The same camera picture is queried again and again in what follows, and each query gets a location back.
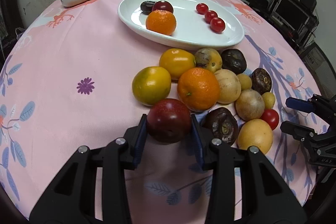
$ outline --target pink tablecloth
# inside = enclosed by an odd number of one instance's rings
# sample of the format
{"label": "pink tablecloth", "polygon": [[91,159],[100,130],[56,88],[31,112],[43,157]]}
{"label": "pink tablecloth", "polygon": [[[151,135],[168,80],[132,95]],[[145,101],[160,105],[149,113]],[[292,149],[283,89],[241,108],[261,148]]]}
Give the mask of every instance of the pink tablecloth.
{"label": "pink tablecloth", "polygon": [[[123,24],[117,15],[121,1],[90,0],[65,9],[56,0],[25,32],[2,69],[0,181],[26,217],[77,147],[105,146],[149,111],[133,97],[132,79],[140,69],[158,65],[168,47]],[[307,99],[319,91],[282,36],[240,0],[216,1],[244,26],[246,36],[237,48],[246,57],[246,73],[258,67],[270,73],[281,121],[325,132],[318,117],[285,107],[286,97]],[[177,98],[176,84],[169,97]],[[228,108],[235,114],[232,105]],[[267,157],[303,204],[316,177],[307,152],[278,127]],[[239,169],[235,173],[239,182]],[[211,172],[197,168],[184,141],[163,146],[149,138],[139,168],[126,179],[133,223],[204,223]],[[240,214],[237,183],[236,217]]]}

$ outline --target black fruit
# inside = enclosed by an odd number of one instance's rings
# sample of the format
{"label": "black fruit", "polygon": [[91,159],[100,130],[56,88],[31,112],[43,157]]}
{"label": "black fruit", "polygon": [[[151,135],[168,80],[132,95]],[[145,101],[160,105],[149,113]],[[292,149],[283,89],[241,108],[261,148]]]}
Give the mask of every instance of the black fruit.
{"label": "black fruit", "polygon": [[146,0],[140,5],[140,9],[145,15],[149,15],[156,1]]}
{"label": "black fruit", "polygon": [[223,69],[233,71],[235,74],[241,74],[246,70],[246,60],[243,53],[236,48],[228,49],[221,54]]}
{"label": "black fruit", "polygon": [[229,145],[233,145],[239,133],[236,119],[225,107],[209,112],[205,117],[203,127],[210,129],[215,138]]}
{"label": "black fruit", "polygon": [[265,92],[270,92],[272,88],[272,79],[268,72],[264,69],[255,69],[251,75],[252,88],[263,95]]}

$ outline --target black speaker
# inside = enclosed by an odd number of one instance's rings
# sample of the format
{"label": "black speaker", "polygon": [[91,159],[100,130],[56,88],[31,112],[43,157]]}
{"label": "black speaker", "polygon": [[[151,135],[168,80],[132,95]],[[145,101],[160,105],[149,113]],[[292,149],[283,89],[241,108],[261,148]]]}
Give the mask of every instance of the black speaker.
{"label": "black speaker", "polygon": [[314,11],[317,4],[316,0],[300,0],[300,3],[303,4],[311,12]]}

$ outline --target oval plate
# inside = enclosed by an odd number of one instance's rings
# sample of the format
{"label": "oval plate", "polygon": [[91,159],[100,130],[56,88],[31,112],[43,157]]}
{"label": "oval plate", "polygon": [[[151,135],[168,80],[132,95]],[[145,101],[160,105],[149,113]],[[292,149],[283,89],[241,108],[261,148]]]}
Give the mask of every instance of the oval plate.
{"label": "oval plate", "polygon": [[[119,5],[118,15],[134,32],[157,43],[186,50],[203,47],[220,50],[236,45],[244,38],[244,29],[240,21],[220,4],[211,0],[166,0],[174,8],[177,21],[174,33],[168,36],[147,30],[147,16],[140,9],[144,1],[146,0],[123,0]],[[198,3],[205,3],[209,10],[216,11],[225,21],[226,28],[221,34],[213,32],[210,25],[204,21],[204,16],[196,12]]]}

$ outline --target metal screw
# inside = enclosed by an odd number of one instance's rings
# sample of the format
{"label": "metal screw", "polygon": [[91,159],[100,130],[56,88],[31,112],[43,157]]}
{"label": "metal screw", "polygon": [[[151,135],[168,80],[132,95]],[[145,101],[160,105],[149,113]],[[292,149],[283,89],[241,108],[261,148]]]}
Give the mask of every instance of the metal screw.
{"label": "metal screw", "polygon": [[222,140],[214,138],[211,140],[213,145],[221,145],[222,144]]}
{"label": "metal screw", "polygon": [[126,140],[124,138],[117,138],[115,143],[118,145],[122,145],[126,142]]}
{"label": "metal screw", "polygon": [[83,154],[83,153],[85,153],[88,149],[89,149],[89,148],[88,148],[87,146],[82,145],[82,146],[80,146],[80,147],[78,148],[78,152]]}
{"label": "metal screw", "polygon": [[251,146],[251,147],[250,147],[250,151],[251,151],[253,154],[256,154],[256,153],[259,152],[259,149],[258,149],[258,147],[256,147],[256,146]]}

